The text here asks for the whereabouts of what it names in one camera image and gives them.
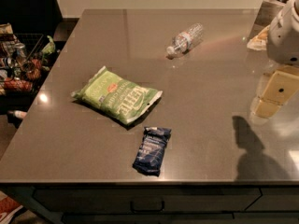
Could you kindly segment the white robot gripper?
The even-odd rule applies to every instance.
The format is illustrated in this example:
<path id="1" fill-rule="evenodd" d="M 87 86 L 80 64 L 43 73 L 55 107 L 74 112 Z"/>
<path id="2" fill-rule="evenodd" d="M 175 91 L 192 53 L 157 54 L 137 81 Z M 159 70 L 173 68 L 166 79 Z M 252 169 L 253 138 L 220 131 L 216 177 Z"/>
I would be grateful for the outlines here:
<path id="1" fill-rule="evenodd" d="M 299 0 L 288 0 L 271 21 L 267 36 L 267 55 L 277 62 L 299 64 Z M 263 74 L 253 99 L 253 114 L 273 117 L 299 91 L 299 68 L 282 65 Z"/>

